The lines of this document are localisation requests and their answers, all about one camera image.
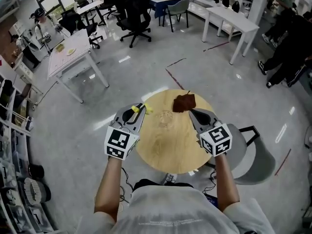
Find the gray t-shirt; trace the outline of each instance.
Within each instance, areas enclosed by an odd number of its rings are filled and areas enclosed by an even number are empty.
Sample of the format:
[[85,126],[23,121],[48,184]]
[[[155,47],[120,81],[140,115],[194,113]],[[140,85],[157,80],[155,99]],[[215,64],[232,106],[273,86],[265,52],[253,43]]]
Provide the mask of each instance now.
[[[293,3],[294,3],[294,0],[281,0],[284,4],[286,4],[288,7],[292,8],[293,7]],[[281,15],[281,13],[283,12],[285,8],[282,7],[281,5],[278,5],[278,8],[277,8],[277,14],[278,15]]]
[[274,234],[255,199],[222,213],[192,187],[144,186],[117,223],[106,213],[82,218],[76,234]]

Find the black and white marker cube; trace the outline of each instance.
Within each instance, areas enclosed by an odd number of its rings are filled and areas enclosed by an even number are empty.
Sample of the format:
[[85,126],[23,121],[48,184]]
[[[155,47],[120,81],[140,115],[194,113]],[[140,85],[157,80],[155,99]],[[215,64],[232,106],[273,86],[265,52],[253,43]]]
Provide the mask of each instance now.
[[214,157],[227,152],[232,147],[232,134],[226,124],[216,126],[199,136],[201,147]]
[[104,152],[109,156],[125,160],[136,147],[138,140],[138,135],[109,126],[104,142]]

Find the gray chair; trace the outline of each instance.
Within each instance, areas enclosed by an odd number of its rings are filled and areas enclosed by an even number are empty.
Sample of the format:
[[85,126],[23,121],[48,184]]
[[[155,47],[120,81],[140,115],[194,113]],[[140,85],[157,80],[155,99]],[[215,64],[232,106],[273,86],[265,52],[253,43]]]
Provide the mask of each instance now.
[[188,13],[187,10],[189,8],[190,0],[181,0],[177,2],[175,5],[168,5],[168,8],[165,10],[164,17],[162,20],[162,26],[164,27],[165,25],[165,17],[168,14],[169,15],[169,20],[170,20],[170,25],[171,25],[171,31],[173,32],[174,29],[172,27],[172,22],[171,22],[171,16],[176,16],[177,21],[180,22],[181,19],[181,14],[185,13],[186,14],[186,27],[189,27],[189,19],[188,19]]
[[[233,124],[228,124],[233,136],[232,148],[226,157],[231,170],[235,169],[243,160],[247,147],[255,144],[255,157],[251,168],[241,177],[235,178],[235,183],[240,185],[255,185],[267,180],[275,169],[275,159],[265,147],[259,132],[254,126],[238,129]],[[243,132],[253,131],[254,136],[246,142]],[[215,159],[211,158],[205,165],[215,168]]]

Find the round wooden table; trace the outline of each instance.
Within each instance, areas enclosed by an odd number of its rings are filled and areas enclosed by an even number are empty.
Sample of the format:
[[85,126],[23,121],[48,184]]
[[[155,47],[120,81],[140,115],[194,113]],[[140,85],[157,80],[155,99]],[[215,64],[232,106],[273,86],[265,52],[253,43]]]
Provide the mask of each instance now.
[[[145,101],[154,112],[145,115],[136,150],[147,164],[165,173],[187,173],[211,158],[197,142],[189,111],[172,111],[174,99],[187,93],[186,90],[170,89]],[[195,101],[196,108],[214,111],[199,95],[195,94]]]

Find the shoe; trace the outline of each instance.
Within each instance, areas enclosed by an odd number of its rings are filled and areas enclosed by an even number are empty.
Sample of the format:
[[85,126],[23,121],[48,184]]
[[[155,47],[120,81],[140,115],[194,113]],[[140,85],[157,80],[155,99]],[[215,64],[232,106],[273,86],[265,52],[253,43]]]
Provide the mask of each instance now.
[[177,178],[177,174],[166,174],[166,176],[164,177],[164,179],[162,180],[160,184],[164,185],[167,182],[175,183],[176,178]]
[[271,43],[272,43],[272,45],[274,46],[274,48],[277,48],[277,47],[278,47],[278,43],[275,42],[273,39],[271,39]]
[[262,34],[262,38],[267,44],[270,43],[270,39],[266,35]]
[[262,72],[262,74],[265,76],[267,73],[268,73],[268,71],[265,71],[264,70],[264,63],[263,63],[263,61],[259,61],[258,62],[258,67],[259,67],[259,69],[261,70],[261,72]]
[[272,86],[273,85],[270,82],[267,83],[267,88],[271,88]]

